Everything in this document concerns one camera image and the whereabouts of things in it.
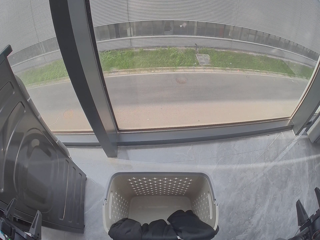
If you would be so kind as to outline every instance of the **black cloth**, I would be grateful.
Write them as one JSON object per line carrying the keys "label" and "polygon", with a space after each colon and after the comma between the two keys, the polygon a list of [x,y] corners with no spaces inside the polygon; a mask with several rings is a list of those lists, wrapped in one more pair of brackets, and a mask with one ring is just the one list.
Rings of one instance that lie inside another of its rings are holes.
{"label": "black cloth", "polygon": [[177,210],[169,216],[168,222],[183,240],[210,240],[216,235],[216,231],[202,222],[192,210]]}
{"label": "black cloth", "polygon": [[142,240],[177,240],[174,228],[163,219],[142,225]]}
{"label": "black cloth", "polygon": [[141,224],[130,218],[123,218],[112,224],[108,235],[114,240],[141,240]]}

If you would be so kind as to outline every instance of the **gray marble tile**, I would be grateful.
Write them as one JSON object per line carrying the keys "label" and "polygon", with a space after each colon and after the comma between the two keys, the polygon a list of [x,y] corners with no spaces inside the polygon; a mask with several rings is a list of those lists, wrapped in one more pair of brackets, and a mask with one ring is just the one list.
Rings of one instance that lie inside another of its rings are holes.
{"label": "gray marble tile", "polygon": [[204,171],[213,178],[225,239],[290,238],[298,229],[295,203],[309,215],[318,209],[320,145],[292,131],[250,138],[180,145],[120,147],[118,158],[102,149],[70,149],[87,174],[85,233],[43,228],[43,239],[110,239],[102,226],[102,200],[108,178],[121,170]]}
{"label": "gray marble tile", "polygon": [[157,146],[123,146],[118,158],[147,163],[167,163],[195,160],[191,144]]}

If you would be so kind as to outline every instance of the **green grass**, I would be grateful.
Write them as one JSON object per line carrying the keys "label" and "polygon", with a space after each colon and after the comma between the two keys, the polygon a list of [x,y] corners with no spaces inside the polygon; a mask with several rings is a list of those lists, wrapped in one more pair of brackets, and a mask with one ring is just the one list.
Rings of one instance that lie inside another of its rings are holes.
{"label": "green grass", "polygon": [[290,76],[295,75],[282,59],[244,52],[217,51],[210,48],[202,48],[199,53],[209,54],[211,66],[213,67],[264,70]]}
{"label": "green grass", "polygon": [[62,59],[51,62],[50,64],[32,68],[23,72],[18,72],[25,85],[34,84],[42,81],[50,81],[68,76],[66,66]]}
{"label": "green grass", "polygon": [[191,67],[197,62],[194,49],[177,48],[143,50],[111,50],[100,53],[104,71],[157,67]]}
{"label": "green grass", "polygon": [[[202,48],[199,53],[210,55],[212,67],[264,70],[307,79],[313,72],[312,67],[262,55],[218,51],[212,48]],[[107,72],[114,69],[199,66],[194,49],[110,50],[100,52],[99,57],[102,70]],[[18,75],[26,85],[68,76],[62,59],[38,68],[18,72]]]}
{"label": "green grass", "polygon": [[314,67],[305,66],[300,63],[296,63],[296,62],[292,62],[292,61],[287,61],[286,63],[296,76],[303,77],[306,79],[311,78],[312,73],[315,69]]}

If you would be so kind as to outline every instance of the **white laundry basket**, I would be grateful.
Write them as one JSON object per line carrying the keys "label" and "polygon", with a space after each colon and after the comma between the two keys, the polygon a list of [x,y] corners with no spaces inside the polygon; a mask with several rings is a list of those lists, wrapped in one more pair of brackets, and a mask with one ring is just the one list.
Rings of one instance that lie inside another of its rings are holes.
{"label": "white laundry basket", "polygon": [[218,204],[211,178],[202,172],[117,172],[111,176],[102,206],[106,232],[123,218],[143,223],[192,210],[214,230]]}

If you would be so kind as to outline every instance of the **road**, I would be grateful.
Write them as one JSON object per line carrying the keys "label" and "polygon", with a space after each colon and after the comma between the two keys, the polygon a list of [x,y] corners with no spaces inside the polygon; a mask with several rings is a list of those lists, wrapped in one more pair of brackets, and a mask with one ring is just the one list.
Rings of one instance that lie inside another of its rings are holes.
{"label": "road", "polygon": [[[178,83],[185,78],[186,83]],[[244,122],[290,116],[308,81],[228,72],[108,76],[107,90],[119,128]],[[70,82],[28,90],[54,131],[90,130]]]}

